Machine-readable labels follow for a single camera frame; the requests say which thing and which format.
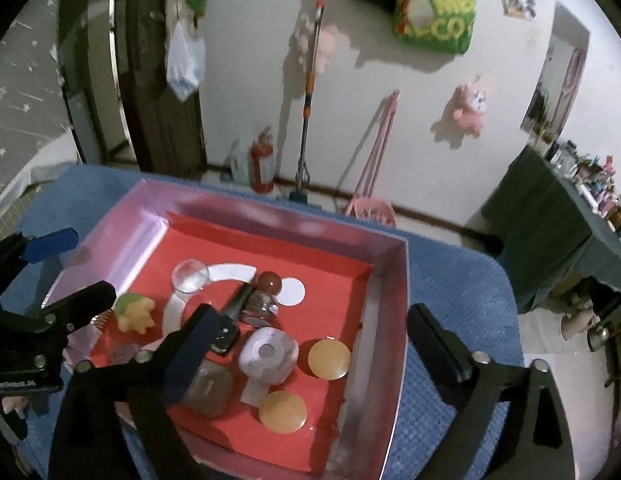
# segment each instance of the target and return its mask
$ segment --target blue cloth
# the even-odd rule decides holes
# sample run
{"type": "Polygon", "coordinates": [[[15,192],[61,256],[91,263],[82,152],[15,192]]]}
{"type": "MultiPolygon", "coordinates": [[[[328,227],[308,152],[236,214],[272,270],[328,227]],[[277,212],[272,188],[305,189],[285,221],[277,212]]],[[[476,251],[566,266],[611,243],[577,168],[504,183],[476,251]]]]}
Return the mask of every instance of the blue cloth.
{"type": "MultiPolygon", "coordinates": [[[[107,211],[143,177],[157,178],[93,166],[72,167],[37,197],[20,228],[25,235],[39,236],[72,227],[83,240],[107,211]]],[[[276,205],[304,208],[287,202],[276,205]]],[[[313,213],[333,216],[322,211],[313,213]]],[[[343,221],[345,218],[339,216],[339,219],[343,221]]],[[[348,221],[370,227],[370,224],[355,219],[348,221]]],[[[515,300],[500,265],[477,251],[407,232],[399,233],[409,242],[411,302],[425,303],[441,325],[456,332],[471,351],[481,349],[498,362],[522,365],[515,300]]],[[[21,313],[38,308],[67,257],[63,255],[26,267],[2,297],[4,307],[21,313]]],[[[52,433],[62,396],[63,392],[36,397],[28,409],[28,437],[21,447],[43,478],[47,477],[52,433]]],[[[468,479],[479,479],[484,475],[505,416],[506,407],[498,406],[468,479]]],[[[413,480],[426,465],[454,417],[455,410],[441,401],[417,353],[409,346],[399,416],[383,479],[413,480]]],[[[135,432],[126,429],[125,437],[142,478],[156,478],[135,432]]],[[[215,474],[214,478],[228,477],[215,474]]]]}

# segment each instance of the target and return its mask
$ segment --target bolt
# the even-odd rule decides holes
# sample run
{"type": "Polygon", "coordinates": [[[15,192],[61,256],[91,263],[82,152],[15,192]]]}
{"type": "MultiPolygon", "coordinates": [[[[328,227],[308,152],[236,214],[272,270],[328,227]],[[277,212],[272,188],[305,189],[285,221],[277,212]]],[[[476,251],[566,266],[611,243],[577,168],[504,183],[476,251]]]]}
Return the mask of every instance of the bolt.
{"type": "Polygon", "coordinates": [[[539,370],[540,372],[546,373],[548,370],[550,370],[549,364],[544,359],[535,359],[532,364],[535,369],[539,370]]]}
{"type": "Polygon", "coordinates": [[[473,352],[472,356],[473,360],[481,365],[487,365],[491,362],[491,356],[481,350],[473,352]]]}
{"type": "Polygon", "coordinates": [[[137,352],[135,355],[135,362],[143,365],[152,359],[152,351],[151,350],[142,350],[137,352]]]}
{"type": "Polygon", "coordinates": [[[89,371],[92,367],[93,367],[92,362],[90,362],[88,359],[84,359],[83,361],[80,361],[79,363],[75,365],[75,371],[79,372],[80,374],[83,374],[89,371]]]}
{"type": "Polygon", "coordinates": [[[46,356],[43,354],[37,354],[34,357],[34,365],[40,370],[46,368],[46,356]]]}

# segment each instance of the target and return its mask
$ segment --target mop handle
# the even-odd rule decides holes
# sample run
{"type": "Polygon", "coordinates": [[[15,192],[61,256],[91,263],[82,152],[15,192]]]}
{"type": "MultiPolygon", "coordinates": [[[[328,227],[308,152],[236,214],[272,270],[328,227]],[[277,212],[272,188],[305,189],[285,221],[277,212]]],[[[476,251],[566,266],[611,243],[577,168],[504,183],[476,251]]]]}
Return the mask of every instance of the mop handle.
{"type": "Polygon", "coordinates": [[[310,59],[310,67],[306,72],[306,96],[304,98],[304,122],[302,126],[302,147],[300,149],[300,160],[297,163],[297,175],[295,176],[295,189],[302,189],[304,159],[306,157],[306,137],[308,136],[308,119],[311,117],[311,100],[315,89],[315,62],[319,50],[319,31],[321,29],[321,19],[324,16],[324,1],[315,2],[315,34],[313,39],[313,56],[310,59]]]}
{"type": "Polygon", "coordinates": [[[386,144],[389,141],[389,136],[391,134],[391,128],[393,127],[393,120],[395,119],[395,112],[397,112],[397,103],[399,101],[399,90],[393,92],[391,96],[391,102],[389,104],[389,121],[386,125],[386,131],[384,132],[384,137],[382,141],[382,147],[378,150],[377,159],[375,160],[375,169],[373,171],[373,178],[371,180],[371,184],[368,188],[368,195],[373,194],[373,189],[375,188],[375,182],[377,181],[377,175],[380,173],[380,166],[382,165],[382,158],[384,156],[384,152],[386,150],[386,144]]]}

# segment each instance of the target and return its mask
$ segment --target pink plush toy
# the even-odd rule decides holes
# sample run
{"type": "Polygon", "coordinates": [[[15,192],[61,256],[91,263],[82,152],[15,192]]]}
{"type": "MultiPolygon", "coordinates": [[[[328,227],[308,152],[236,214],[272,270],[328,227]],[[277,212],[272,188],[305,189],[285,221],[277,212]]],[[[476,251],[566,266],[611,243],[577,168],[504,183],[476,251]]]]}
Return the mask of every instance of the pink plush toy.
{"type": "MultiPolygon", "coordinates": [[[[303,14],[297,23],[294,37],[297,40],[299,49],[299,63],[306,71],[308,61],[308,46],[313,42],[315,33],[315,22],[311,21],[308,15],[303,14]]],[[[316,72],[323,74],[326,66],[331,62],[335,47],[337,46],[337,25],[324,25],[319,32],[319,45],[317,49],[317,59],[315,62],[316,72]]]]}
{"type": "Polygon", "coordinates": [[[474,84],[466,84],[460,88],[460,107],[453,112],[453,117],[459,127],[467,135],[477,139],[484,127],[484,112],[486,111],[486,94],[484,89],[474,84]]]}
{"type": "Polygon", "coordinates": [[[613,156],[612,155],[606,155],[606,164],[604,164],[603,171],[608,176],[613,176],[615,174],[615,168],[613,167],[613,156]]]}

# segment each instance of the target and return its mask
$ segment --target fire extinguisher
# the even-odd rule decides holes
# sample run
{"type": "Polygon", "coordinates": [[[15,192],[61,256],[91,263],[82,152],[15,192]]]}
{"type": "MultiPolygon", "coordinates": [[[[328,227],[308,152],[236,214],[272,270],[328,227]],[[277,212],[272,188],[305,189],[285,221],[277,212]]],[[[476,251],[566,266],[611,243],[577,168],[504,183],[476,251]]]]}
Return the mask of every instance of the fire extinguisher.
{"type": "Polygon", "coordinates": [[[270,126],[265,128],[250,149],[253,159],[253,189],[258,193],[270,193],[274,182],[273,137],[268,134],[270,126]]]}

